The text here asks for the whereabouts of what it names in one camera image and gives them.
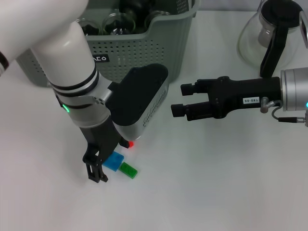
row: led light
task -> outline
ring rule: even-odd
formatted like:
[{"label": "led light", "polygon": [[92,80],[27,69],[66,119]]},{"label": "led light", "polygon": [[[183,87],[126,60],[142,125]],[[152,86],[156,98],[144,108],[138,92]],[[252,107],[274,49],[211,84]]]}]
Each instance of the led light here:
[{"label": "led light", "polygon": [[63,108],[67,111],[67,113],[69,113],[69,109],[64,104],[63,104]]},{"label": "led light", "polygon": [[132,141],[129,142],[129,148],[132,148],[134,145],[135,145],[134,142]]}]

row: black handle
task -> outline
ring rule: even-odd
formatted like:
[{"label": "black handle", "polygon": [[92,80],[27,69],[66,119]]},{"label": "black handle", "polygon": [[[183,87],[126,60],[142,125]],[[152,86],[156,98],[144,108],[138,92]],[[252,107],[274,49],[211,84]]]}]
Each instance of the black handle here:
[{"label": "black handle", "polygon": [[297,117],[282,117],[278,118],[278,121],[283,123],[297,123]]},{"label": "black handle", "polygon": [[260,76],[271,78],[285,48],[289,28],[279,26],[274,30],[273,37],[269,43],[268,50],[261,64]]}]

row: cable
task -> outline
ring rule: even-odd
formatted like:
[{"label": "cable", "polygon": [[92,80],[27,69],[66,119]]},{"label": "cable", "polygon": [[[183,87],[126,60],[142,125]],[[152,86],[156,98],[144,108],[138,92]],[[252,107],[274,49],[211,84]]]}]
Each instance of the cable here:
[{"label": "cable", "polygon": [[282,103],[281,100],[276,100],[276,101],[274,101],[274,103],[275,103],[275,105],[276,105],[276,104],[279,104],[280,106],[279,106],[279,107],[276,107],[276,108],[272,111],[271,116],[272,116],[274,119],[279,120],[279,118],[278,118],[277,116],[275,116],[275,113],[276,113],[279,109],[282,109],[283,103]]},{"label": "cable", "polygon": [[277,117],[275,116],[275,113],[281,109],[283,107],[283,103],[281,100],[277,100],[277,101],[273,101],[273,104],[276,105],[276,104],[279,104],[279,107],[276,107],[273,112],[271,113],[271,116],[278,120],[279,122],[282,122],[282,123],[305,123],[306,122],[306,119],[304,117]]}]

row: black band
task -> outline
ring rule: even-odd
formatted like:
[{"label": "black band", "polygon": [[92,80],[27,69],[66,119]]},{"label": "black band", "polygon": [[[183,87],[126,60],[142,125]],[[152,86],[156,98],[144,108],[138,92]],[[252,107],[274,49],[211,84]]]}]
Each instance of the black band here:
[{"label": "black band", "polygon": [[0,64],[4,67],[4,70],[8,69],[9,61],[5,58],[5,56],[0,52]]},{"label": "black band", "polygon": [[88,84],[94,77],[95,77],[95,73],[97,72],[97,68],[96,68],[96,65],[94,67],[94,70],[92,72],[92,74],[83,82],[81,83],[78,83],[77,85],[73,85],[73,86],[70,86],[70,87],[61,87],[61,86],[57,86],[57,85],[54,85],[52,83],[50,83],[54,88],[57,88],[59,90],[76,90],[78,88],[81,88],[83,86],[85,86],[86,84]]},{"label": "black band", "polygon": [[67,106],[69,109],[84,109],[84,108],[92,106],[92,104],[84,104],[80,106],[70,106],[70,105],[65,104],[65,106]]},{"label": "black band", "polygon": [[97,76],[96,76],[96,79],[95,81],[90,85],[88,86],[86,89],[84,90],[81,90],[81,91],[77,91],[77,92],[74,92],[74,93],[62,93],[62,92],[59,92],[57,91],[56,89],[53,89],[58,95],[62,95],[62,96],[65,96],[65,97],[77,97],[77,96],[82,96],[82,95],[85,95],[87,93],[89,93],[90,91],[92,91],[96,86],[97,86],[97,83],[100,79],[100,73],[97,72]]}]

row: blue block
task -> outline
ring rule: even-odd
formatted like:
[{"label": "blue block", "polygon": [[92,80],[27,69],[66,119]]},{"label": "blue block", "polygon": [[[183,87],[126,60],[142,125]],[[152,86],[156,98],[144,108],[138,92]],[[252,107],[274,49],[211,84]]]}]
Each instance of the blue block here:
[{"label": "blue block", "polygon": [[113,152],[110,157],[108,157],[108,159],[103,163],[103,166],[116,172],[122,164],[123,160],[124,156],[119,153]]}]

